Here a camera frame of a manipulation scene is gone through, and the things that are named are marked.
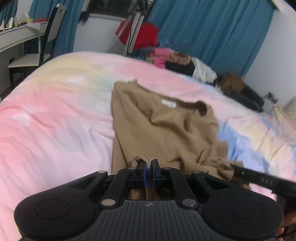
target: chair seat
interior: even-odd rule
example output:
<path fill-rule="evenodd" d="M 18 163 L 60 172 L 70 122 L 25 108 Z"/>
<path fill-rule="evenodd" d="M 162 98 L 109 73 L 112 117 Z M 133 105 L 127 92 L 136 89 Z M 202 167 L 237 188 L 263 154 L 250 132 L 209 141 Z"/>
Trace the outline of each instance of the chair seat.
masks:
<path fill-rule="evenodd" d="M 50 57 L 50 54 L 44 56 L 44 61 Z M 13 61 L 8 68 L 17 68 L 17 67 L 29 67 L 29 66 L 38 66 L 39 65 L 40 54 L 27 54 L 21 58 Z"/>

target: white tag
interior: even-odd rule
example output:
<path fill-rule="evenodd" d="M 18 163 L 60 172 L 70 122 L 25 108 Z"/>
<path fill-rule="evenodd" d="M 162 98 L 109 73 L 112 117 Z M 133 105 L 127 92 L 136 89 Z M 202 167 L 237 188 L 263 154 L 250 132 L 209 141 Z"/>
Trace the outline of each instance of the white tag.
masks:
<path fill-rule="evenodd" d="M 169 108 L 172 108 L 172 109 L 175 109 L 177 107 L 177 103 L 174 101 L 161 99 L 161 103 Z"/>

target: blue curtain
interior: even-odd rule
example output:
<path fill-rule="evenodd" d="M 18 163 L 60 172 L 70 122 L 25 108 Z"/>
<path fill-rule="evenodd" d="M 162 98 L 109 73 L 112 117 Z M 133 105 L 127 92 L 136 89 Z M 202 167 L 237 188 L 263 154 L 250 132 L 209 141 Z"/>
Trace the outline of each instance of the blue curtain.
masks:
<path fill-rule="evenodd" d="M 75 32 L 84 0 L 33 0 L 29 13 L 30 17 L 35 20 L 40 18 L 48 19 L 53 8 L 58 3 L 67 6 L 67 11 L 57 37 L 54 57 L 64 53 L 73 52 Z"/>
<path fill-rule="evenodd" d="M 157 0 L 148 21 L 172 49 L 198 57 L 219 74 L 245 75 L 274 9 L 270 0 Z"/>
<path fill-rule="evenodd" d="M 11 17 L 15 17 L 15 14 L 17 13 L 17 2 L 18 0 L 11 2 L 0 12 L 0 24 L 2 24 L 3 20 L 5 23 L 8 23 Z"/>

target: bed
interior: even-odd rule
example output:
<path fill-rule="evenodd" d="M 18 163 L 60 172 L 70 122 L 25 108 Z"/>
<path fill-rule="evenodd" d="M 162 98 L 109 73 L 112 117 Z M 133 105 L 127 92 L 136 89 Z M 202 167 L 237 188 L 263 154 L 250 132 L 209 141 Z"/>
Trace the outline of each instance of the bed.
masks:
<path fill-rule="evenodd" d="M 296 134 L 195 79 L 119 55 L 80 52 L 38 68 L 0 104 L 0 240 L 21 238 L 13 219 L 29 195 L 97 170 L 111 172 L 115 81 L 131 81 L 187 102 L 212 105 L 230 160 L 296 181 Z M 267 189 L 251 189 L 271 198 Z"/>

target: chair backrest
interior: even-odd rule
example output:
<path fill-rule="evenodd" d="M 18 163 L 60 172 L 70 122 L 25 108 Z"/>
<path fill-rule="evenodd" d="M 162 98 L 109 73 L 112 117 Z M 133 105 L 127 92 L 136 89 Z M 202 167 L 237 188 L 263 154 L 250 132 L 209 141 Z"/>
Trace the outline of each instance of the chair backrest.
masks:
<path fill-rule="evenodd" d="M 58 4 L 52 11 L 41 43 L 39 66 L 52 59 L 59 29 L 65 16 L 67 7 Z"/>

